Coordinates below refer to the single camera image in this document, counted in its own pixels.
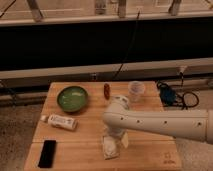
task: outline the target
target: green bowl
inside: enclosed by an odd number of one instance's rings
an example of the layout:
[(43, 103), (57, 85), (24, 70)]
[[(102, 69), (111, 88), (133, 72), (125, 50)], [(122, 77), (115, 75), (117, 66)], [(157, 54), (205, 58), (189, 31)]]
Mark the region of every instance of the green bowl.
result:
[(59, 93), (57, 102), (64, 112), (77, 112), (87, 105), (88, 94), (82, 87), (67, 87)]

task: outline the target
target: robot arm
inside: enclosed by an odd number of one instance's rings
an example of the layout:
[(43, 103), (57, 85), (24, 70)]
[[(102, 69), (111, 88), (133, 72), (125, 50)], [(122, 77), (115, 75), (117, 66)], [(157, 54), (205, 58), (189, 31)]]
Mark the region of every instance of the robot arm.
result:
[(206, 141), (213, 144), (213, 112), (191, 111), (131, 111), (129, 100), (117, 96), (103, 114), (108, 134), (121, 137), (125, 129), (133, 129)]

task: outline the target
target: plastic cup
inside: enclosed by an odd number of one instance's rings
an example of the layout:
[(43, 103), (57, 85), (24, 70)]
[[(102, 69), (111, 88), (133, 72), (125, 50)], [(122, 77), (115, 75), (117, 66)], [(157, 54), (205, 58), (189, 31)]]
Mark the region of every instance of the plastic cup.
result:
[(130, 101), (138, 102), (145, 92), (145, 85), (140, 81), (131, 81), (128, 85)]

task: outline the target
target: black smartphone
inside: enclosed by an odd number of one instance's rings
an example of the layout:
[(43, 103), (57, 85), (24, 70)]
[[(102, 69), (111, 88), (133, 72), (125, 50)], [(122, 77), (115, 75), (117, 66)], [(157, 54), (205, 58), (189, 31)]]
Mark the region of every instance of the black smartphone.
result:
[(54, 154), (55, 154), (56, 141), (55, 140), (45, 140), (42, 148), (40, 160), (38, 167), (40, 168), (51, 168)]

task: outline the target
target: white container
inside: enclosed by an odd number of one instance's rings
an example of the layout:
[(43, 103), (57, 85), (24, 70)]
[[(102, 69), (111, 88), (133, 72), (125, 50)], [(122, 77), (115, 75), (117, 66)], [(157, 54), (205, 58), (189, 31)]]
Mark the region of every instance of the white container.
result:
[(145, 92), (145, 85), (140, 81), (131, 81), (128, 85), (130, 101), (138, 102)]
[(75, 130), (77, 126), (77, 121), (74, 118), (64, 117), (55, 114), (50, 116), (42, 115), (41, 120), (54, 127), (64, 128), (71, 131)]

